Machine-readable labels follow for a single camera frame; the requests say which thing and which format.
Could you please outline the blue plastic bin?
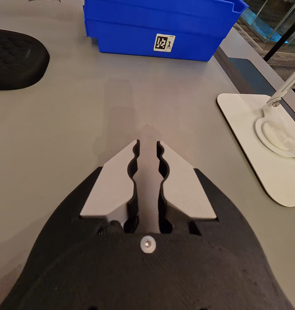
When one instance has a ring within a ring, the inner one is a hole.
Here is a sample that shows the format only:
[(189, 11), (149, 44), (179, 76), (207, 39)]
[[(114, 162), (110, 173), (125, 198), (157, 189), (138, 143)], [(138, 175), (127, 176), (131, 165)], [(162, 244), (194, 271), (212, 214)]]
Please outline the blue plastic bin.
[(209, 61), (248, 7), (241, 0), (87, 0), (83, 10), (100, 52)]

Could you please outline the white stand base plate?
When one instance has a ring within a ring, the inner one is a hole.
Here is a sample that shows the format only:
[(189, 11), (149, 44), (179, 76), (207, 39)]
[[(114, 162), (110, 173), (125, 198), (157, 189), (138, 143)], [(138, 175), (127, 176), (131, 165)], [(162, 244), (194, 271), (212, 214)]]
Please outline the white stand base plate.
[(295, 120), (270, 97), (220, 94), (217, 104), (254, 174), (272, 200), (295, 207)]

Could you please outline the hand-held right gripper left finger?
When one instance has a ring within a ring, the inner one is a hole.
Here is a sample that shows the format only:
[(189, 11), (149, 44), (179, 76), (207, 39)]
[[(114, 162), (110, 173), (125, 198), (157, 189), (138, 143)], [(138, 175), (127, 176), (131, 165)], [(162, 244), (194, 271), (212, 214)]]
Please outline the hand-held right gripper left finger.
[(82, 218), (118, 221), (124, 232), (136, 231), (138, 193), (133, 177), (138, 171), (139, 155), (140, 141), (134, 140), (103, 165), (80, 212)]

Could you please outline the black mesh pad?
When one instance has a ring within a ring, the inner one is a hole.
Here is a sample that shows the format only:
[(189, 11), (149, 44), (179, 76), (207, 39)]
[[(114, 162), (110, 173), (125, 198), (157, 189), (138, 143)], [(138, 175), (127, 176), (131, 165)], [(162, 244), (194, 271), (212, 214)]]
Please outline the black mesh pad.
[(0, 91), (36, 84), (44, 76), (49, 60), (48, 50), (36, 38), (0, 29)]

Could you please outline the glass railing panel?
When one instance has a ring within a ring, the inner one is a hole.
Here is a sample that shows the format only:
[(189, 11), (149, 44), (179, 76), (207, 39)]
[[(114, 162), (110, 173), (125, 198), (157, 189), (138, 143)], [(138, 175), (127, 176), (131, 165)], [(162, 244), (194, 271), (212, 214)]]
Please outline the glass railing panel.
[(295, 0), (245, 0), (237, 29), (269, 51), (295, 22)]

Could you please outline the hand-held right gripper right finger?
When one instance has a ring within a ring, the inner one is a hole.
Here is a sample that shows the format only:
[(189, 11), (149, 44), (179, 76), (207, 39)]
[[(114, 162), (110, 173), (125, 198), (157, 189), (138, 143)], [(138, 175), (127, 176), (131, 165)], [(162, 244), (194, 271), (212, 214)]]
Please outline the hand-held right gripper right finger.
[(188, 230), (196, 221), (217, 215), (195, 168), (163, 141), (157, 142), (158, 171), (163, 177), (158, 196), (158, 225), (163, 234)]

